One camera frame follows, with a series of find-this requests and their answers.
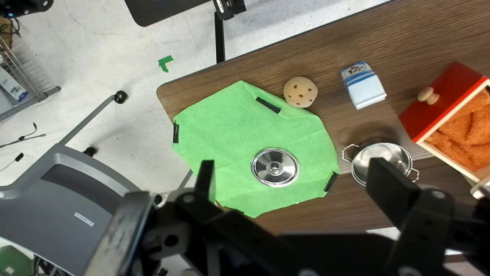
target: orange patterned box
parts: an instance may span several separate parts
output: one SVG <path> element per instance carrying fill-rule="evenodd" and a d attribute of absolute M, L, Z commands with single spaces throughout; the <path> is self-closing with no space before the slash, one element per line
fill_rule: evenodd
<path fill-rule="evenodd" d="M 490 80 L 452 63 L 400 120 L 414 143 L 475 183 L 490 181 Z"/>

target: white floor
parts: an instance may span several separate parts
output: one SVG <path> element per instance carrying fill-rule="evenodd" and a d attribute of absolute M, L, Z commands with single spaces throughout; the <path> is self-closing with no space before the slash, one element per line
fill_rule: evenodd
<path fill-rule="evenodd" d="M 248 11 L 225 25 L 228 58 L 343 19 L 388 0 L 245 0 Z M 0 144 L 38 124 L 46 138 L 0 149 L 0 167 L 20 152 L 25 158 L 0 172 L 8 186 L 64 137 L 106 97 L 120 89 L 130 100 L 110 106 L 72 146 L 100 147 L 97 158 L 141 189 L 169 192 L 188 167 L 172 150 L 172 124 L 156 88 L 215 65 L 211 3 L 139 28 L 124 0 L 55 0 L 51 11 L 22 17 L 22 40 L 52 83 L 63 91 L 5 121 Z M 166 74 L 158 60 L 173 55 Z"/>

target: green cloth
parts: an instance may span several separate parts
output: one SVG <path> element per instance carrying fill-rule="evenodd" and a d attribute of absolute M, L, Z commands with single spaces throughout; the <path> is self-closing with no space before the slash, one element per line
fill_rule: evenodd
<path fill-rule="evenodd" d="M 245 81 L 190 106 L 175 123 L 179 141 L 173 149 L 193 172 L 201 161 L 215 160 L 210 200 L 251 218 L 325 196 L 331 177 L 339 172 L 335 147 L 319 117 Z M 268 187 L 253 177 L 251 161 L 267 147 L 286 149 L 299 161 L 300 172 L 291 186 Z"/>

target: green plastic piece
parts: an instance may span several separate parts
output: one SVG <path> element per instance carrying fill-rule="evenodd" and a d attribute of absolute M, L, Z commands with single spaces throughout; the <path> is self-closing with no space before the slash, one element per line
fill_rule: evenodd
<path fill-rule="evenodd" d="M 172 55 L 167 55 L 164 58 L 161 58 L 158 62 L 158 66 L 164 71 L 164 72 L 169 72 L 169 68 L 167 68 L 167 63 L 173 62 L 173 57 Z"/>

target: black cord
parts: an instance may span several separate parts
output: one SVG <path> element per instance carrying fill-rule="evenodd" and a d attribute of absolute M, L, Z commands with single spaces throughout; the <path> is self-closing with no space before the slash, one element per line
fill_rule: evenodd
<path fill-rule="evenodd" d="M 25 154 L 23 154 L 23 152 L 19 154 L 19 155 L 15 157 L 15 160 L 12 160 L 9 164 L 3 166 L 3 167 L 0 169 L 0 172 L 3 172 L 5 169 L 11 167 L 11 164 L 22 161 L 22 158 L 25 158 Z"/>
<path fill-rule="evenodd" d="M 35 135 L 35 132 L 37 132 L 37 124 L 32 123 L 32 126 L 34 126 L 34 131 L 32 131 L 32 132 L 29 132 L 29 134 L 26 134 L 26 135 L 22 135 L 22 137 L 19 137 L 17 140 L 14 140 L 14 141 L 11 141 L 11 143 L 0 144 L 0 149 L 2 149 L 2 147 L 8 147 L 8 146 L 12 146 L 12 144 L 17 144 L 17 143 L 23 143 L 23 141 L 28 141 L 28 140 L 35 140 L 35 138 L 46 137 L 46 134 Z"/>

